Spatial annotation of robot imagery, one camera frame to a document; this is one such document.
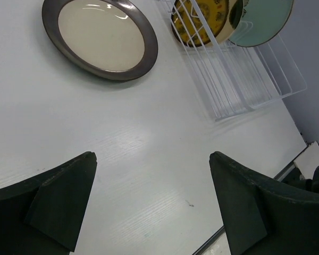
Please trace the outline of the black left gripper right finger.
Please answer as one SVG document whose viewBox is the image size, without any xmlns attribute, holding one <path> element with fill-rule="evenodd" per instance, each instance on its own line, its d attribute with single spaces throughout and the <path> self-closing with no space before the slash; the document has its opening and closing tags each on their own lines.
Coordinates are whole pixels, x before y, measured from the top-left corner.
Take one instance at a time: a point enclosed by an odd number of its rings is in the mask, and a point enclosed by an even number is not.
<svg viewBox="0 0 319 255">
<path fill-rule="evenodd" d="M 319 194 L 287 185 L 221 152 L 209 165 L 232 254 L 319 254 Z"/>
</svg>

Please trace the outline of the yellow patterned plate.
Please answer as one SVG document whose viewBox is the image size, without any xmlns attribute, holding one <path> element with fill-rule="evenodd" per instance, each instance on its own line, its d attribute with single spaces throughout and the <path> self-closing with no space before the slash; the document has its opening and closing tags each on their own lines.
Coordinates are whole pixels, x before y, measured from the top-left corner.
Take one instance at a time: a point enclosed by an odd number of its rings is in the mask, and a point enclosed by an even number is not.
<svg viewBox="0 0 319 255">
<path fill-rule="evenodd" d="M 207 25 L 216 41 L 226 41 L 234 32 L 231 27 L 230 9 L 235 1 L 197 1 Z M 188 47 L 201 47 L 211 39 L 197 14 L 192 1 L 175 1 L 171 14 L 171 29 L 177 41 Z"/>
</svg>

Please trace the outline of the light blue flower plate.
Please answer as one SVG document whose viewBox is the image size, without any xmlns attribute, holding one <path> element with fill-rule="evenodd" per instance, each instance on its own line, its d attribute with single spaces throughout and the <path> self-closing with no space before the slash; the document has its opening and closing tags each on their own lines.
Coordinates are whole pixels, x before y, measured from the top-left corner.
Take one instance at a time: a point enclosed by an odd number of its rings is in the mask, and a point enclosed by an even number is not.
<svg viewBox="0 0 319 255">
<path fill-rule="evenodd" d="M 229 41 L 240 47 L 255 47 L 274 38 L 292 12 L 293 0 L 243 1 L 239 25 Z"/>
</svg>

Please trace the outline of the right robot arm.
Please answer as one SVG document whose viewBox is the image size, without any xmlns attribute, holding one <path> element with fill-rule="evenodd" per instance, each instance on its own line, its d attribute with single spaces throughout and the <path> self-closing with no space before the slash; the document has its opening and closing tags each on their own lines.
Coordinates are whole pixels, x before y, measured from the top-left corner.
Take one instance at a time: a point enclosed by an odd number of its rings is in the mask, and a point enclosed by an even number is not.
<svg viewBox="0 0 319 255">
<path fill-rule="evenodd" d="M 314 170 L 312 178 L 306 178 L 302 175 L 300 169 L 295 167 L 282 179 L 281 182 L 302 190 L 319 194 L 319 166 L 317 166 Z"/>
</svg>

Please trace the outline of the cream bowl with black flowers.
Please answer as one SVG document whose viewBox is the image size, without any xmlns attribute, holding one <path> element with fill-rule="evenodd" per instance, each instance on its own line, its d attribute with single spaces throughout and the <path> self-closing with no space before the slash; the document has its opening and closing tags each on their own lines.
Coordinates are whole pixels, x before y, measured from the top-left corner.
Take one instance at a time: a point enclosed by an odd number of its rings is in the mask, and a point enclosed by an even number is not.
<svg viewBox="0 0 319 255">
<path fill-rule="evenodd" d="M 246 14 L 245 7 L 249 1 L 214 1 L 217 4 L 215 21 L 218 25 L 215 39 L 223 43 L 235 32 L 242 17 Z"/>
</svg>

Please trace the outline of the grey rimmed cream plate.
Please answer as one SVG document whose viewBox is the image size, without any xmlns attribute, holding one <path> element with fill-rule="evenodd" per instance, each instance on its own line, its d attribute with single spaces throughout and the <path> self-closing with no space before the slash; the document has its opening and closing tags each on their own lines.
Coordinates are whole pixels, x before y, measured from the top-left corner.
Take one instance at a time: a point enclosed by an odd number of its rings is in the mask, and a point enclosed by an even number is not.
<svg viewBox="0 0 319 255">
<path fill-rule="evenodd" d="M 156 33 L 131 1 L 44 1 L 41 16 L 59 52 L 98 77 L 135 80 L 156 63 Z"/>
</svg>

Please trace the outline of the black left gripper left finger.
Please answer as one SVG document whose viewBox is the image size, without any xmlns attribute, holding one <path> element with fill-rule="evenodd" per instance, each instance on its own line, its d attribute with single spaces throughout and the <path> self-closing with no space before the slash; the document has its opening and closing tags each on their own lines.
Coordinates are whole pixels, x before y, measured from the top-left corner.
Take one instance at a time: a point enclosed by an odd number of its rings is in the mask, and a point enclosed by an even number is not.
<svg viewBox="0 0 319 255">
<path fill-rule="evenodd" d="M 97 169 L 94 152 L 0 189 L 0 254 L 76 248 Z"/>
</svg>

